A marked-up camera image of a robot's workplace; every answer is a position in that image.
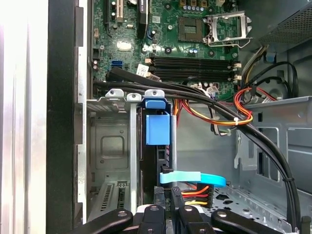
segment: cpu socket lever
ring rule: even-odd
[[[222,46],[237,46],[243,48],[248,45],[252,38],[247,37],[248,33],[252,30],[252,26],[248,24],[251,23],[251,19],[245,15],[244,11],[231,12],[219,15],[206,16],[206,24],[209,26],[209,34],[203,39],[204,43],[210,47],[222,47]],[[229,20],[231,18],[238,18],[237,25],[237,36],[235,37],[225,37],[222,38],[220,33],[218,33],[218,21],[219,20]],[[247,40],[243,45],[239,45],[238,41]]]

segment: mounting hole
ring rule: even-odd
[[[223,202],[223,204],[225,204],[225,205],[229,205],[229,204],[231,204],[231,203],[233,203],[232,200],[226,200],[226,201]]]

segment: white sticker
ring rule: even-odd
[[[214,85],[214,86],[210,86],[207,88],[207,92],[209,94],[214,94],[214,93],[219,93],[218,88]]]
[[[146,73],[148,72],[148,69],[149,69],[149,66],[139,64],[137,66],[136,74],[142,77],[146,77]]]
[[[160,23],[160,17],[159,16],[152,16],[152,23]]]

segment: green circuit board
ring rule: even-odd
[[[111,13],[116,12],[111,8],[111,4],[116,0],[108,0],[108,3],[104,1],[94,0],[93,8],[92,47],[93,53],[99,57],[98,69],[93,71],[93,77],[96,79],[105,80],[105,74],[110,70],[113,60],[122,61],[124,70],[136,73],[138,64],[145,64],[145,59],[149,57],[150,52],[162,57],[238,59],[236,47],[226,52],[225,50],[228,49],[226,47],[212,48],[202,41],[184,42],[180,39],[179,20],[183,18],[203,20],[206,15],[224,13],[222,7],[216,6],[216,0],[205,1],[205,7],[202,7],[202,0],[195,0],[195,10],[183,8],[181,0],[151,0],[148,32],[156,32],[153,39],[149,36],[144,39],[137,38],[137,5],[130,4],[128,0],[120,0],[123,3],[123,19],[116,20],[116,18],[111,18]],[[202,25],[201,36],[204,37],[208,29],[204,24]],[[184,30],[192,33],[196,29],[185,27]],[[235,36],[237,34],[237,19],[219,20],[218,34],[223,37]],[[170,54],[165,52],[168,47],[172,50]],[[190,50],[196,50],[197,53],[190,54]],[[216,94],[217,98],[225,99],[234,93],[234,85],[230,82],[219,82],[217,86],[219,89],[219,93]]]

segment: black ram slot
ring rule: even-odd
[[[155,75],[160,77],[162,81],[183,81],[190,76],[195,76],[194,81],[230,81],[232,80],[231,73],[229,72],[211,72],[202,70],[160,70],[156,69]]]
[[[155,67],[170,67],[173,68],[197,68],[210,70],[230,70],[231,62],[227,60],[215,59],[198,59],[198,58],[167,58],[156,57],[154,59]]]

